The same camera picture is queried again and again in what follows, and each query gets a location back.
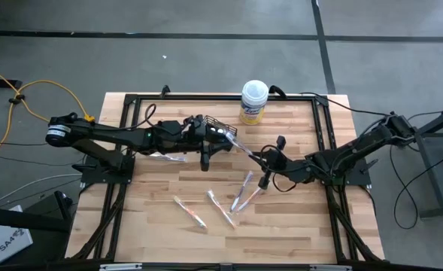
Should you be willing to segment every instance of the black metal frame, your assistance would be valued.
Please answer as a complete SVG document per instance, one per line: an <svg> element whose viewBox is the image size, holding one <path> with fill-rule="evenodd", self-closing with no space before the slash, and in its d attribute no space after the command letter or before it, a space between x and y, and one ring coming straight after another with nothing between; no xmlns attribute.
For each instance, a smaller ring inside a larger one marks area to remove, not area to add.
<svg viewBox="0 0 443 271"><path fill-rule="evenodd" d="M163 99L163 100L239 101L239 100L241 100L241 96L240 95L195 95L195 94L191 95L191 94L188 94L188 95L164 95L161 98L160 95L152 95L152 94L126 94L125 98L124 98L124 103L123 103L123 111L121 114L120 127L126 126L127 115L128 115L129 107L131 105L134 104L134 114L133 114L133 118L132 118L132 125L135 125L138 122L139 111L141 109L141 103L143 101L150 101L150 100L152 101L152 100L160 100L160 99ZM280 96L270 96L269 101L270 102L273 102L273 101L310 102L312 110L313 110L315 132L317 134L318 148L320 150L324 150L325 145L324 145L324 140L323 140L323 132L321 129L320 113L318 111L319 105L321 105L323 107L323 113L325 116L330 147L336 148L335 135L334 135L334 131L333 131L331 114L329 112L328 103L326 101L324 101L324 100L321 101L321 99L316 96L288 96L286 98L280 97ZM120 145L116 146L116 149L120 150L120 148L121 148ZM132 151L128 150L126 155L131 155L131 154L132 154ZM113 230L112 230L111 241L109 242L108 253L105 256L106 259L110 259L110 260L114 260L114 256L116 253L117 239L118 239L119 231L120 231L120 219L121 219L121 215L122 215L122 206L123 206L123 202L124 202L124 198L125 198L126 190L127 190L126 184L120 184L120 192L117 195L117 203L116 203L117 205L111 207L111 201L112 201L112 197L113 197L114 187L115 187L115 184L108 184L108 189L106 190L105 201L104 201L104 205L102 208L102 218L101 218L100 226L98 228L98 230L102 229L102 228L104 228L104 230L105 230L106 226L111 222L111 219L114 218L114 226L113 226ZM325 186L325 189L326 189L326 195L328 198L329 195L333 193L332 188L329 186ZM348 214L348 205L347 205L347 200L346 200L346 194L343 189L340 189L339 195L340 195L340 200L341 200L341 209L343 210L345 215L347 215L348 221L350 221L349 214ZM342 260L346 260L346 258L343 254L343 251L342 251L340 233L338 230L338 222L337 222L337 218L335 216L335 210L333 209L333 207L330 204L329 204L329 216L330 216L330 222L332 223L332 235L333 235L333 239L334 239L333 244L335 246L336 259L338 262L340 262ZM77 258L77 259L84 258L85 259L90 253L90 248L92 248L93 246L95 246L93 257L95 259L102 258L101 251L103 249L103 240L104 240L105 235L104 235L104 230L100 230L100 231L98 231L98 230L93 234L93 237L88 241L87 245L85 245L83 247L83 249L81 249L80 253L76 254L74 256L74 258ZM355 246L354 246L351 238L350 237L348 237L348 238L349 238L349 242L350 242L350 258L352 260L356 260L357 259L357 250L355 249ZM299 267L306 266L306 265L294 265L294 266L298 266L298 268L299 268Z"/></svg>
<svg viewBox="0 0 443 271"><path fill-rule="evenodd" d="M443 138L443 132L438 132L440 129L443 129L443 114L419 128L415 133L415 141L426 168L431 168L433 161L430 159L429 152L426 149L425 138ZM443 180L437 176L436 169L430 169L428 176L440 207L420 212L420 218L432 218L443 215Z"/></svg>

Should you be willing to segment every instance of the black stand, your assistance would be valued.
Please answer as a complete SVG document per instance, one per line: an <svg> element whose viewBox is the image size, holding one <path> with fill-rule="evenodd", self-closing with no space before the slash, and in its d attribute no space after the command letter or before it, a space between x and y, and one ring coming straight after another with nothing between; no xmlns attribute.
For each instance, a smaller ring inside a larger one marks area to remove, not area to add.
<svg viewBox="0 0 443 271"><path fill-rule="evenodd" d="M443 157L443 132L438 132L441 129L443 129L443 113L435 120L419 128L417 133L415 133L415 140L426 168L431 167L433 163L438 162ZM432 218L443 215L442 167L443 165L439 165L428 171L428 176L440 207L420 212L420 218Z"/></svg>
<svg viewBox="0 0 443 271"><path fill-rule="evenodd" d="M32 230L48 230L69 233L71 230L72 217L69 214L65 203L64 195L56 191L56 207L61 211L62 218L52 218L44 216L43 213L15 212L0 209L0 225L19 227Z"/></svg>

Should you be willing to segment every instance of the black wire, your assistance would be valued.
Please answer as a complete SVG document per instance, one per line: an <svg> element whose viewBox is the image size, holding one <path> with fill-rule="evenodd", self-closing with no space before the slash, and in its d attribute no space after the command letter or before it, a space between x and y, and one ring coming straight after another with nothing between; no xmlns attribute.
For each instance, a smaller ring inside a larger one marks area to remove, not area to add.
<svg viewBox="0 0 443 271"><path fill-rule="evenodd" d="M47 145L47 143L22 144L22 143L0 142L0 145L14 145L14 146L44 146L44 145Z"/></svg>
<svg viewBox="0 0 443 271"><path fill-rule="evenodd" d="M154 107L154 109L153 109L153 112L151 113L151 115L147 116L147 111L148 111L148 109L149 109L150 107ZM185 119L185 120L183 121L183 125L181 125L181 128L179 129L179 131L177 131L177 132L171 132L170 130L166 129L165 127L163 127L163 126L159 126L159 125L154 125L154 124L152 124L152 123L149 121L150 117L154 114L154 111L155 111L155 110L156 110L156 104L150 104L150 105L146 108L146 111L144 112L144 119L145 119L144 121L146 121L147 124L149 124L151 127L155 128L155 129L160 129L160 130L162 130L162 131L168 133L168 134L171 135L171 136L175 136L175 135L177 136L177 135L181 134L181 133L183 132L184 128L186 128L186 126L190 123L190 121L191 121L191 119L192 119L192 116L191 116L191 117L188 117L187 119Z"/></svg>
<svg viewBox="0 0 443 271"><path fill-rule="evenodd" d="M0 156L1 159L4 160L11 160L11 161L16 161L16 162L22 162L22 163L33 163L36 165L42 165L42 166L70 166L72 164L75 164L79 161L81 161L83 158L80 158L79 160L77 160L76 162L73 163L66 163L66 164L49 164L49 163L42 163L42 162L35 162L35 161L28 161L28 160L21 160L21 159L15 159L15 158L9 158L9 157L2 157Z"/></svg>
<svg viewBox="0 0 443 271"><path fill-rule="evenodd" d="M154 107L153 111L149 115L147 115L146 114L147 111L150 110L152 107ZM121 128L113 127L113 128L107 128L107 129L106 128L96 127L96 128L93 128L93 130L110 132L110 131L124 131L124 130L128 130L128 129L137 128L137 127L145 124L146 122L149 122L149 119L154 115L155 111L156 111L156 104L150 104L149 106L147 106L146 111L144 112L144 120L141 121L140 123L136 124L136 125L128 126L128 127L121 127ZM89 128L88 126L76 125L76 124L69 124L68 126L80 127L80 128Z"/></svg>
<svg viewBox="0 0 443 271"><path fill-rule="evenodd" d="M276 188L278 191L280 191L281 193L290 192L290 191L293 190L293 188L295 188L296 185L297 185L297 184L294 184L292 187L290 187L290 188L288 188L288 189L286 189L286 190L282 190L282 189L280 189L280 188L278 187L278 185L276 184L275 176L276 176L276 173L273 175L273 180L272 180L272 181L273 181L273 185L274 185L275 188Z"/></svg>
<svg viewBox="0 0 443 271"><path fill-rule="evenodd" d="M417 150L416 148L413 148L413 147L410 146L410 145L407 145L407 147L408 147L409 149L411 149L412 151L420 152L419 150Z"/></svg>
<svg viewBox="0 0 443 271"><path fill-rule="evenodd" d="M359 185L359 186L369 195L370 199L372 200L373 212L375 213L375 216L377 216L377 207L375 205L375 200L373 199L372 193L370 193L370 190L368 190L365 186L363 186L363 185Z"/></svg>
<svg viewBox="0 0 443 271"><path fill-rule="evenodd" d="M434 112L427 112L427 113L419 113L419 114L415 114L415 115L409 117L409 118L407 119L407 121L410 121L412 118L414 118L414 117L418 117L418 116L424 116L424 115L428 115L428 114L440 114L440 113L443 113L443 111L434 111Z"/></svg>
<svg viewBox="0 0 443 271"><path fill-rule="evenodd" d="M344 176L343 176L343 182L342 182L342 184L341 184L341 185L333 185L333 186L332 186L332 189L333 189L333 191L335 191L336 193L340 193L340 191L339 191L339 190L336 190L335 188L336 188L336 187L343 187L343 188L345 188L346 186L347 186L347 176L344 175Z"/></svg>
<svg viewBox="0 0 443 271"><path fill-rule="evenodd" d="M385 117L386 117L386 116L389 116L389 114L385 114L385 113L378 113L378 112L373 112L373 111L366 111L366 110L358 110L358 109L349 108L349 107L347 107L347 106L345 106L345 105L342 105L342 104L339 103L339 102L335 102L335 101L333 101L333 100L331 100L331 99L328 99L328 98L326 98L325 96L321 96L320 94L317 94L317 93L302 92L302 93L299 93L299 94L312 94L312 95L318 96L318 97L320 97L320 98L322 98L322 99L325 99L325 100L327 100L327 101L330 101L330 102L332 102L332 103L334 103L334 104L336 104L336 105L340 105L342 108L348 109L348 110L353 111L353 112L367 113L367 114L376 114L376 115L385 116Z"/></svg>
<svg viewBox="0 0 443 271"><path fill-rule="evenodd" d="M415 114L415 115L409 117L409 118L407 119L407 121L410 121L410 120L413 119L414 117L424 116L424 115L428 115L428 114L440 114L440 113L442 113L442 111L434 111L434 112L427 112L427 113L419 113L419 114ZM419 150L417 150L416 148L413 148L413 147L410 146L410 145L407 145L407 147L409 147L409 148L412 149L413 151L420 152ZM397 226L399 226L400 228L402 228L402 229L404 229L404 230L410 230L410 229L414 228L415 225L417 225L417 222L418 222L418 206L417 206L417 203L415 202L414 197L411 195L411 193L410 193L410 191L408 190L407 186L405 185L405 183L403 182L402 178L400 177L400 174L399 174L398 171L396 170L395 163L393 162L393 153L392 153L392 152L393 152L393 145L390 146L390 150L389 150L390 163L392 164L392 168L393 168L393 171L395 172L395 176L396 176L396 178L399 180L400 184L402 184L403 189L407 191L408 197L410 197L411 203L413 204L414 209L415 209L415 219L414 219L413 224L410 225L410 226L408 226L408 227L404 227L404 226L402 226L402 225L399 223L398 218L396 217L396 204L398 203L398 198L397 198L397 201L396 201L396 203L395 203L395 206L393 207L393 218L395 219L395 223L397 224Z"/></svg>
<svg viewBox="0 0 443 271"><path fill-rule="evenodd" d="M395 163L393 162L392 149L393 149L393 145L390 146L390 151L389 151L390 163L392 164L393 171L395 172L396 177L399 179L400 184L402 184L403 189L406 189L406 190L407 190L407 194L408 194L408 196L410 197L410 200L411 200L411 202L413 203L414 208L415 208L415 219L414 219L414 223L413 223L411 226L409 226L409 227L403 227L403 226L399 223L399 220L398 220L398 218L396 217L396 212L395 212L395 207L396 207L396 205L395 205L395 207L393 207L393 217L395 218L395 223L396 223L399 227L401 227L401 228L404 229L404 230L410 230L411 228L415 227L415 225L416 225L417 222L418 222L418 207L417 207L417 203L415 202L414 197L411 195L410 191L407 189L407 187L405 186L405 183L402 181L402 178L400 178L400 175L399 175L398 171L396 170Z"/></svg>
<svg viewBox="0 0 443 271"><path fill-rule="evenodd" d="M398 202L399 202L400 196L402 195L403 191L406 190L406 191L408 192L408 186L409 186L413 181L415 181L415 180L418 179L420 176L422 176L423 174L425 174L426 172L428 172L429 170L431 170L432 168L436 167L438 164L440 164L440 163L442 163L442 162L443 162L443 159L440 160L440 161L438 161L437 163L431 165L429 168L423 170L419 175L413 177L413 178L412 178L407 184L405 184L405 185L403 186L402 190L399 192L399 195L396 197L396 200L395 200L395 205L394 205L394 207L393 207L393 217L396 218L396 206L397 206L397 204L398 204ZM412 225L412 226L410 226L410 227L408 227L408 228L405 228L405 227L402 227L402 226L400 226L400 227L401 227L402 229L408 230L408 229L411 229L411 228L415 227L415 224Z"/></svg>
<svg viewBox="0 0 443 271"><path fill-rule="evenodd" d="M65 182L65 183L63 183L63 184L58 184L58 185L56 185L56 186L54 186L54 187L49 187L49 188L44 189L44 190L42 190L42 191L39 191L39 192L36 192L36 193L30 194L30 195L25 196L25 197L22 197L22 198L20 198L20 199L10 200L9 202L7 202L7 203L1 205L0 208L1 208L1 207L4 207L4 206L8 206L8 205L10 205L10 204L12 204L12 203L14 203L14 202L18 202L18 201L23 200L23 199L27 199L27 198L29 198L29 197L31 197L31 196L35 196L35 195L38 195L38 194L40 194L40 193L47 192L47 191L52 190L52 189L56 189L56 188L58 188L58 187L61 187L61 186L67 185L67 184L71 184L71 183L73 183L73 182L75 182L75 181L79 181L79 180L80 180L80 178L77 178L77 179L75 179L75 180L68 181L68 182Z"/></svg>

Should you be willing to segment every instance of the butcher block tabletop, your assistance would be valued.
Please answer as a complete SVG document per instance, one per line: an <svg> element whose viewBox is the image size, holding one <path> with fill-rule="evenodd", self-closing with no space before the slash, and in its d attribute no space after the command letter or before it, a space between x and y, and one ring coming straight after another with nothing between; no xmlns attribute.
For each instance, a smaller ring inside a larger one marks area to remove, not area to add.
<svg viewBox="0 0 443 271"><path fill-rule="evenodd" d="M99 123L119 126L125 94L106 93ZM346 95L330 95L329 98L349 106ZM318 151L309 102L268 102L264 117L256 126L245 125L239 120L239 101L143 101L139 120L144 119L144 111L151 103L157 105L150 119L153 123L158 120L182 122L190 115L210 115L238 128L238 138L252 151L259 151L263 145L275 145L279 135L285 136L284 153L291 159L301 159ZM333 103L329 108L337 145L355 139L351 112ZM325 142L328 142L321 108L319 112ZM233 217L237 224L233 229L206 192L212 189L224 209L229 210L250 170L254 177L240 202L256 190L262 176L261 168L236 148L229 153L215 154L210 159L208 172L201 171L199 154L172 156L186 157L187 161L167 162L137 154L135 173L123 208L116 261L336 263L326 194L319 181L299 184L288 193L279 192L270 183L264 194ZM276 182L280 189L292 185L279 175ZM81 194L66 257L78 252L99 225L106 187L106 184L94 184ZM208 228L200 228L173 201L173 196L178 196L196 212ZM370 249L383 258L369 196L360 187L347 187L347 198L354 228ZM108 249L111 226L106 231L104 253ZM340 235L348 256L346 234L341 230Z"/></svg>

